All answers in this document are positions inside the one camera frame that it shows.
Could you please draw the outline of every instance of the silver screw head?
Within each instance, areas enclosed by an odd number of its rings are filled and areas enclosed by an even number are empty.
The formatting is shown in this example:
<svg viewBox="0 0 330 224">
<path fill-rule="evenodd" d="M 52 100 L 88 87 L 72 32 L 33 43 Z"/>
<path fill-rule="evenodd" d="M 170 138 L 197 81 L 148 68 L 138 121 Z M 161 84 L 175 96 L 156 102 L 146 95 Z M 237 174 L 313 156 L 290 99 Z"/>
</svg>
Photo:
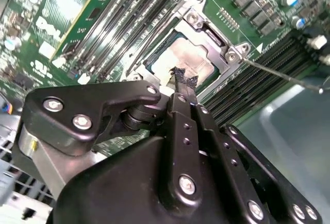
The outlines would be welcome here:
<svg viewBox="0 0 330 224">
<path fill-rule="evenodd" d="M 194 182 L 187 176 L 181 176 L 179 178 L 179 185 L 182 191 L 187 195 L 192 195 L 196 191 Z"/>
<path fill-rule="evenodd" d="M 232 126 L 229 126 L 229 130 L 232 134 L 237 135 L 237 131 Z"/>
<path fill-rule="evenodd" d="M 202 112 L 203 112 L 204 114 L 208 114 L 208 111 L 207 111 L 207 109 L 206 109 L 205 107 L 201 107 L 201 110 L 202 110 Z"/>
<path fill-rule="evenodd" d="M 258 219 L 258 220 L 262 220 L 263 219 L 262 209 L 260 208 L 260 206 L 256 202 L 250 201 L 249 202 L 249 209 L 250 209 L 252 215 L 256 219 Z"/>
<path fill-rule="evenodd" d="M 92 120 L 83 114 L 75 116 L 72 120 L 72 123 L 79 130 L 88 130 L 92 127 Z"/>
<path fill-rule="evenodd" d="M 196 13 L 190 13 L 187 15 L 187 21 L 190 24 L 195 24 L 196 22 L 198 22 L 198 15 Z"/>
<path fill-rule="evenodd" d="M 305 219 L 305 214 L 299 206 L 294 204 L 292 207 L 298 218 L 300 218 L 301 220 Z"/>
<path fill-rule="evenodd" d="M 313 220 L 317 220 L 318 216 L 316 215 L 316 213 L 314 212 L 314 210 L 311 209 L 311 207 L 306 206 L 306 211 L 308 213 L 308 215 L 313 219 Z"/>
<path fill-rule="evenodd" d="M 50 112 L 59 112 L 63 110 L 63 104 L 57 99 L 47 99 L 43 103 L 43 107 Z"/>
</svg>

